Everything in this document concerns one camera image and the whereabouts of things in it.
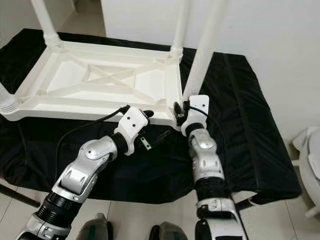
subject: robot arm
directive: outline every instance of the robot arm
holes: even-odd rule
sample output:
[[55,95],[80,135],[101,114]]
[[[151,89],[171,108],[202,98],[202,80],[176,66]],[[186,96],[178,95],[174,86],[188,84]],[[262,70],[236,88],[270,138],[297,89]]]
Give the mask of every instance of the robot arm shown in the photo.
[[52,192],[40,209],[31,215],[17,239],[65,240],[71,223],[97,182],[98,174],[119,154],[132,154],[136,137],[148,124],[144,112],[130,107],[119,121],[114,135],[83,144],[75,161],[65,168]]
[[200,221],[195,227],[195,239],[247,240],[235,203],[226,189],[217,144],[206,130],[207,117],[203,113],[208,114],[208,107],[208,96],[190,96],[188,116],[181,126],[182,134],[188,137],[198,198],[196,213]]

